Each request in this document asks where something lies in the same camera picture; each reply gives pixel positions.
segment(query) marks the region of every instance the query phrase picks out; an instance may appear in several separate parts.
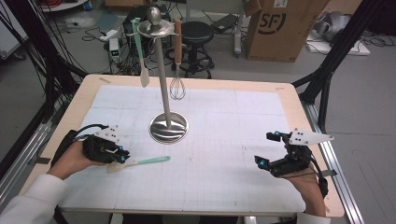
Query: sleeve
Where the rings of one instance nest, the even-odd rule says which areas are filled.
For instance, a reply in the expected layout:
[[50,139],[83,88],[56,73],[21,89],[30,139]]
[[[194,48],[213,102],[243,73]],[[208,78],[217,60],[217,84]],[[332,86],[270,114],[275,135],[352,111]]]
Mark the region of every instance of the sleeve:
[[315,217],[306,213],[297,213],[297,224],[330,224],[329,217]]
[[39,175],[22,195],[13,198],[0,223],[50,223],[56,204],[64,197],[66,184],[53,175]]

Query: wooden table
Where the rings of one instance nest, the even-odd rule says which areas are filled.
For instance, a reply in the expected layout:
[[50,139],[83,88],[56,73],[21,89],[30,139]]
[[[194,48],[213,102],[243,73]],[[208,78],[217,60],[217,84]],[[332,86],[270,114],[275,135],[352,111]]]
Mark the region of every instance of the wooden table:
[[[208,89],[208,90],[230,90],[230,91],[263,91],[275,92],[278,94],[283,110],[287,119],[287,123],[292,130],[295,127],[304,130],[311,130],[309,122],[306,118],[305,112],[301,106],[297,92],[294,87],[288,83],[267,83],[267,82],[246,82],[246,81],[228,81],[228,80],[207,80],[207,79],[183,79],[184,84],[189,89]],[[104,75],[89,75],[85,77],[78,92],[73,99],[70,106],[67,108],[61,122],[56,131],[49,140],[48,145],[42,153],[44,158],[52,158],[56,148],[62,141],[69,130],[77,130],[83,121],[87,111],[92,105],[92,101],[102,85],[120,85],[120,86],[140,86],[139,77],[125,77],[125,76],[104,76]],[[149,87],[159,87],[159,79],[151,78]],[[313,154],[318,160],[318,164],[322,169],[325,169],[325,162],[321,156],[318,146],[310,147]],[[50,168],[49,165],[37,164],[33,172],[28,177],[22,191],[24,191],[36,176],[44,174]],[[325,198],[327,206],[328,217],[341,217],[344,215],[344,208],[340,202],[339,196],[335,189],[332,180],[328,177],[329,194]],[[274,214],[258,213],[251,214],[271,216]]]

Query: hand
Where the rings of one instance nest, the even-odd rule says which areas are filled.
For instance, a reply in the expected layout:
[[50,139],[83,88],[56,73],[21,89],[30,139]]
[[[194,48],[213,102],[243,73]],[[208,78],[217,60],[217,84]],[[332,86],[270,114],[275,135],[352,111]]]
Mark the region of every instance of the hand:
[[283,175],[301,193],[305,202],[305,212],[317,217],[326,217],[326,205],[320,193],[317,176],[312,168]]
[[70,175],[82,171],[91,165],[105,165],[105,163],[88,160],[82,153],[82,142],[77,141],[66,150],[47,174],[55,175],[65,180]]

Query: black stool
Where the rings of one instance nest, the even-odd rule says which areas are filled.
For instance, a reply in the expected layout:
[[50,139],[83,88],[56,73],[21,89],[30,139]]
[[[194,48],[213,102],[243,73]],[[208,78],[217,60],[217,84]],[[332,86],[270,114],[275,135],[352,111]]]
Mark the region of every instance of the black stool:
[[[201,21],[187,21],[181,24],[181,33],[183,44],[190,47],[189,50],[183,50],[182,53],[180,69],[186,72],[185,77],[188,77],[189,73],[195,74],[206,71],[207,79],[211,79],[212,75],[209,68],[214,68],[215,64],[207,54],[204,44],[213,39],[214,32],[212,28]],[[169,52],[166,52],[165,56],[172,60],[169,57]],[[172,69],[176,69],[175,64],[172,64]]]

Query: gray floor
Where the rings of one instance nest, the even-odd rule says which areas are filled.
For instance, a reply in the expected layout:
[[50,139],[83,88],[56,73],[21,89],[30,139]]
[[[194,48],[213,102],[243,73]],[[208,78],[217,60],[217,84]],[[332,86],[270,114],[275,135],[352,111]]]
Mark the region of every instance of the gray floor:
[[[64,33],[63,37],[85,69],[104,70],[108,61],[103,44],[84,42],[84,35],[80,31]],[[365,223],[396,223],[396,47],[367,48],[372,52],[370,56],[347,56],[333,76],[327,132],[335,137],[332,146]],[[216,35],[207,49],[216,64],[212,70],[214,79],[291,83],[315,71],[325,58],[303,49],[296,63],[247,61],[244,54],[234,57],[231,35]],[[148,67],[154,66],[155,63],[148,63]],[[166,72],[173,74],[169,65]],[[205,78],[205,74],[193,77]],[[43,94],[29,60],[1,62],[0,159],[44,102]],[[67,217],[71,223],[106,223],[106,215],[79,213]],[[259,218],[259,223],[269,221]],[[332,223],[348,221],[341,217]]]

